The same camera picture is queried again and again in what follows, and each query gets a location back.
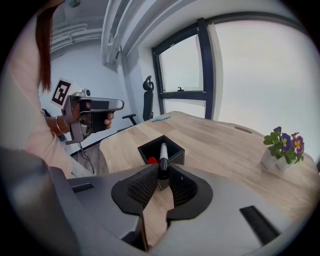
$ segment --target hair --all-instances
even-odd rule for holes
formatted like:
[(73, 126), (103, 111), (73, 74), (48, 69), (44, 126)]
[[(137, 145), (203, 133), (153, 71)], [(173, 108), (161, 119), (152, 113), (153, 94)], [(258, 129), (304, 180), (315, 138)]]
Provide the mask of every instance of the hair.
[(40, 82), (44, 91), (51, 90), (51, 33), (54, 12), (58, 6), (50, 7), (40, 13), (36, 21), (35, 39), (40, 54)]

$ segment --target bracelet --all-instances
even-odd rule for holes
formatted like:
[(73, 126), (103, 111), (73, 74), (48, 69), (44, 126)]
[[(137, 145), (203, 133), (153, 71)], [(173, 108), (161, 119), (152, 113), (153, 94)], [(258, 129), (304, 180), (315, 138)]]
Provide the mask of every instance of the bracelet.
[(67, 132), (63, 132), (63, 131), (60, 129), (60, 127), (59, 127), (59, 125), (58, 125), (58, 117), (59, 117), (59, 116), (57, 116), (57, 117), (55, 118), (55, 125), (56, 125), (56, 127), (58, 128), (58, 130), (59, 130), (60, 133), (62, 133), (62, 134), (67, 134)]

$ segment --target hand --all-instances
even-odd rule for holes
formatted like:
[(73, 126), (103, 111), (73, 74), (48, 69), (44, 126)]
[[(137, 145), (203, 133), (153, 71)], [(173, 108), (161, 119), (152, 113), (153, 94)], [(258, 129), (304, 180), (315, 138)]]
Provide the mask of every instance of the hand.
[[(86, 103), (86, 107), (87, 107), (87, 109), (91, 108), (91, 104), (90, 104), (89, 101)], [(73, 115), (74, 119), (76, 119), (76, 120), (80, 117), (80, 104), (79, 103), (77, 103), (75, 105), (75, 107), (73, 108), (72, 115)], [(104, 120), (104, 124), (106, 125), (106, 129), (110, 129), (111, 128), (112, 119), (114, 119), (114, 117), (115, 117), (114, 114), (112, 114), (112, 113), (108, 114), (107, 119)]]

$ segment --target white label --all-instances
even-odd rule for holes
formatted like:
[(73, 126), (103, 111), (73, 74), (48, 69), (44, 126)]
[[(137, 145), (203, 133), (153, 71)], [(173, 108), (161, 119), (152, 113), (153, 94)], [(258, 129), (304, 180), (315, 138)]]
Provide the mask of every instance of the white label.
[(81, 93), (82, 89), (74, 82), (60, 78), (52, 95), (51, 103), (60, 109), (64, 108), (68, 95)]
[(161, 151), (160, 151), (160, 159), (162, 158), (166, 158), (168, 159), (168, 150), (167, 150), (167, 144), (166, 143), (162, 143), (161, 144)]

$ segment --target chair headrest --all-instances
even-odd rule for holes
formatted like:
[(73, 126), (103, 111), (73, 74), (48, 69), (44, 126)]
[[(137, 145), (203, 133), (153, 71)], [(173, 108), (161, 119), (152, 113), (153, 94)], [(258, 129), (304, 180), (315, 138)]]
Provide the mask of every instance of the chair headrest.
[(145, 90), (145, 91), (153, 91), (154, 90), (154, 88), (155, 88), (155, 86), (154, 86), (154, 83), (153, 82), (151, 82), (151, 75), (149, 75), (147, 78), (146, 78), (146, 80), (143, 82), (143, 89)]

